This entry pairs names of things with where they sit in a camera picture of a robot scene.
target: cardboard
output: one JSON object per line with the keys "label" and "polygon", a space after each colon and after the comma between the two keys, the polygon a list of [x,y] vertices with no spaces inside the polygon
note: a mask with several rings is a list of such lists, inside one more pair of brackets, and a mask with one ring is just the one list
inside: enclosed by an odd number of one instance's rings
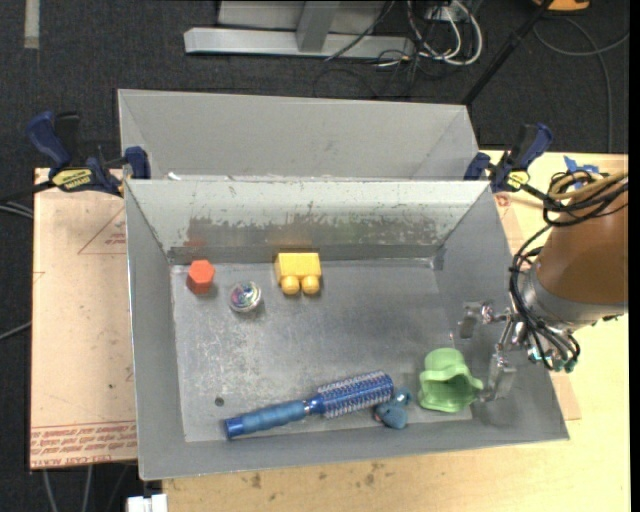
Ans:
{"label": "cardboard", "polygon": [[30,467],[137,457],[122,198],[35,196]]}

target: yellow block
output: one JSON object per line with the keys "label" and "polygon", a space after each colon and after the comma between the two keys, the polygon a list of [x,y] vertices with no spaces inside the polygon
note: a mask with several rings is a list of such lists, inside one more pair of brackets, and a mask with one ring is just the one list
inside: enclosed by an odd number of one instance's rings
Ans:
{"label": "yellow block", "polygon": [[276,279],[286,295],[295,295],[302,286],[307,295],[320,291],[320,257],[317,252],[281,252],[274,263]]}

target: green object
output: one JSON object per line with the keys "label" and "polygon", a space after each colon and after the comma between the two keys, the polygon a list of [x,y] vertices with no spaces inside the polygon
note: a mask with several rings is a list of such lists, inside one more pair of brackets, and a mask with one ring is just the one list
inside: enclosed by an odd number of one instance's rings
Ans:
{"label": "green object", "polygon": [[566,364],[567,361],[564,359],[555,359],[553,361],[553,369],[557,372],[562,371]]}
{"label": "green object", "polygon": [[564,365],[564,371],[567,373],[571,373],[577,364],[578,361],[576,359],[570,359],[569,362]]}
{"label": "green object", "polygon": [[439,348],[424,358],[418,403],[425,409],[458,412],[473,402],[482,381],[471,375],[459,350]]}

